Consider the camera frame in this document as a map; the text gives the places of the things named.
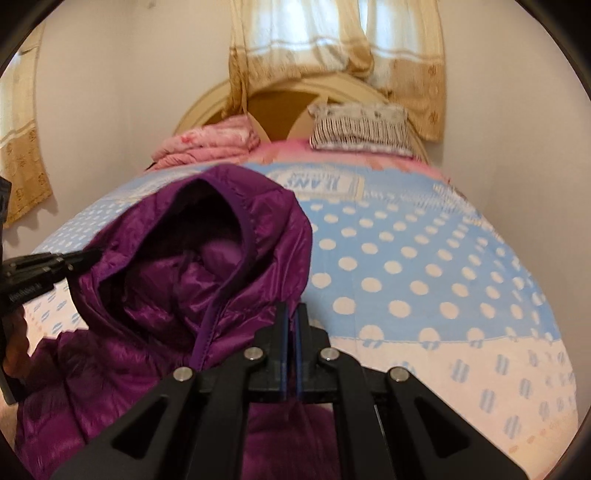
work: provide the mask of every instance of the metal screw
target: metal screw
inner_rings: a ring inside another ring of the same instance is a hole
[[[263,352],[257,346],[252,346],[244,350],[244,357],[247,360],[259,360],[262,358],[263,355],[265,355],[265,352]]]
[[[404,367],[394,367],[390,370],[390,378],[395,382],[406,382],[410,377],[410,373]]]
[[[191,370],[189,367],[178,367],[173,373],[173,377],[177,382],[185,382],[192,376],[193,370]]]
[[[327,362],[332,362],[336,360],[340,355],[340,352],[336,348],[328,347],[323,348],[320,351],[320,357],[326,360]]]

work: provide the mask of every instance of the striped pillow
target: striped pillow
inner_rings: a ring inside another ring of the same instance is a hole
[[[414,156],[407,111],[397,104],[312,104],[310,146],[317,150],[368,151]]]

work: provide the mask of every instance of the blue polka dot bedspread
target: blue polka dot bedspread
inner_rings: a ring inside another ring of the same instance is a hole
[[[245,166],[293,190],[310,219],[303,301],[333,346],[371,368],[406,367],[530,478],[547,473],[577,430],[574,374],[545,296],[491,224],[451,187],[417,173]],[[136,178],[36,251],[83,248],[146,195],[205,168]],[[33,342],[85,327],[66,283],[27,314]]]

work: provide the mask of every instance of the pink blanket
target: pink blanket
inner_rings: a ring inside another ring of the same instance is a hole
[[[152,155],[155,164],[150,170],[245,155],[260,142],[246,115],[231,116],[166,139]]]

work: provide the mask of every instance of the purple down jacket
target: purple down jacket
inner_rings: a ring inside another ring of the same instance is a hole
[[[312,232],[292,192],[233,165],[177,181],[99,232],[104,254],[72,282],[89,330],[43,340],[19,405],[17,455],[45,480],[162,377],[207,369],[295,308]],[[295,401],[253,406],[243,478],[333,479],[332,415]]]

